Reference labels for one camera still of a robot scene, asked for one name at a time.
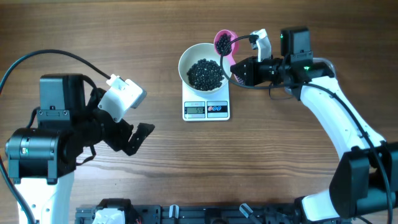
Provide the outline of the pink measuring scoop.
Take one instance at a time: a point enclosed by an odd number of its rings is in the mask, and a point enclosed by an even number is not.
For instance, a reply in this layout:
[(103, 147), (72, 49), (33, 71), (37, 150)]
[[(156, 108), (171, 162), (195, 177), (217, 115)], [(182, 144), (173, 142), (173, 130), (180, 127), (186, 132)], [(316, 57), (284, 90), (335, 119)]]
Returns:
[[(213, 41), (213, 45), (214, 45), (215, 51), (216, 51), (215, 43), (216, 43), (216, 41), (219, 39), (219, 37), (220, 37), (222, 34), (224, 34), (224, 33), (227, 33), (228, 35), (231, 36), (231, 41), (234, 40), (234, 39), (236, 39), (236, 38), (238, 37), (238, 35), (237, 35), (235, 32), (231, 31), (231, 30), (223, 29), (223, 30), (219, 31), (219, 32), (216, 34), (216, 36), (215, 36), (215, 38), (214, 38), (214, 41)], [(227, 56), (224, 56), (223, 59), (224, 59), (224, 60), (227, 60), (227, 61), (229, 62), (229, 65), (235, 65), (236, 62), (235, 62), (233, 56), (234, 56), (235, 53), (238, 52), (239, 44), (238, 44), (237, 42), (235, 42), (235, 43), (232, 43), (230, 46), (231, 46), (231, 50), (232, 50), (231, 53), (230, 53), (229, 55), (227, 55)]]

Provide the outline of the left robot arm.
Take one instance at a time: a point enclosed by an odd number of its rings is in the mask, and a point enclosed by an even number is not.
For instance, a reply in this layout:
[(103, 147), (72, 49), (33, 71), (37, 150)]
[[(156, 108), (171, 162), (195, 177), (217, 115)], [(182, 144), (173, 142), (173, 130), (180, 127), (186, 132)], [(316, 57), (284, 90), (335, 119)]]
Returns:
[(127, 110), (138, 107), (146, 91), (132, 80), (112, 75), (108, 90), (93, 88), (82, 74), (40, 78), (40, 106), (31, 116), (38, 126), (17, 129), (7, 140), (6, 180), (19, 203), (21, 223), (67, 223), (78, 156), (105, 142), (132, 156), (154, 125), (127, 123)]

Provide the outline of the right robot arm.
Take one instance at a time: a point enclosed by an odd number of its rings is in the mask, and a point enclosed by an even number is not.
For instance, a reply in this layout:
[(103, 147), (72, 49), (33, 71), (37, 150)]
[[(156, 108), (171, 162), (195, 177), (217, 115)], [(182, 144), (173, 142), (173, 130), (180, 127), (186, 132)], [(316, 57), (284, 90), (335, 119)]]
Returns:
[(397, 207), (397, 144), (373, 130), (345, 97), (334, 65), (314, 56), (308, 28), (281, 30), (279, 58), (272, 56), (265, 30), (247, 39), (257, 55), (231, 66), (236, 85), (284, 88), (315, 115), (339, 157), (328, 188), (296, 199), (290, 221), (336, 222), (386, 211), (391, 223)]

